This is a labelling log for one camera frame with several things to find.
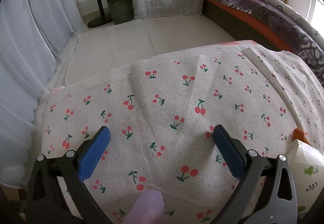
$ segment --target cherry print tablecloth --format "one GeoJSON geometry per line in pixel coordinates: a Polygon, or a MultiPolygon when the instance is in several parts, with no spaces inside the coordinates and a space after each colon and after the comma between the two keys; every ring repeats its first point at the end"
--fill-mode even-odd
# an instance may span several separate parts
{"type": "Polygon", "coordinates": [[[163,194],[162,223],[209,223],[238,184],[212,141],[213,127],[222,124],[263,156],[284,153],[297,127],[322,150],[323,95],[307,65],[289,52],[250,42],[182,50],[53,94],[42,152],[62,156],[106,125],[111,142],[85,185],[114,223],[146,190],[163,194]]]}

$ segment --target power outlet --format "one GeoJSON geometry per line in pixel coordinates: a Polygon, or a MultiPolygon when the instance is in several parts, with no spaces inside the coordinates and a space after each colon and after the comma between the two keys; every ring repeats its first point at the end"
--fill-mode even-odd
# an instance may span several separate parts
{"type": "Polygon", "coordinates": [[[76,0],[77,4],[82,4],[82,0],[76,0]]]}

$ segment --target window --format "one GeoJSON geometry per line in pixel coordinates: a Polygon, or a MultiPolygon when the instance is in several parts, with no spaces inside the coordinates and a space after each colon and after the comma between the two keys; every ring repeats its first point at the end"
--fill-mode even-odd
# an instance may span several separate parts
{"type": "Polygon", "coordinates": [[[315,9],[311,25],[322,37],[324,37],[324,2],[323,0],[315,0],[315,9]]]}

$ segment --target orange object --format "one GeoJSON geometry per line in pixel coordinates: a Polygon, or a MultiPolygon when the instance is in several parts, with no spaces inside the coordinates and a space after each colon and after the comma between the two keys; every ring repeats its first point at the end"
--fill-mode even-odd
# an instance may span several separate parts
{"type": "Polygon", "coordinates": [[[216,0],[206,0],[206,1],[209,1],[210,3],[218,6],[219,8],[225,10],[231,15],[247,23],[249,26],[257,30],[260,34],[262,34],[264,37],[270,40],[271,43],[275,45],[278,49],[289,51],[295,54],[295,51],[279,35],[273,32],[268,26],[255,19],[253,16],[244,13],[243,11],[239,11],[237,9],[228,7],[216,0]]]}
{"type": "Polygon", "coordinates": [[[309,141],[305,137],[305,133],[301,129],[296,128],[293,131],[293,134],[292,135],[293,135],[293,141],[296,140],[296,139],[298,139],[299,141],[302,141],[305,144],[310,145],[309,141]]]}

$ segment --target white paper bag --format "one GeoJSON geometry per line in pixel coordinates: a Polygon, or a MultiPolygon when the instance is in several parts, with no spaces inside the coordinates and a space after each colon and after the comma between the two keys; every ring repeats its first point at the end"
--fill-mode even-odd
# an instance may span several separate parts
{"type": "Polygon", "coordinates": [[[291,143],[285,156],[295,183],[298,217],[302,218],[324,187],[324,156],[299,140],[291,143]]]}

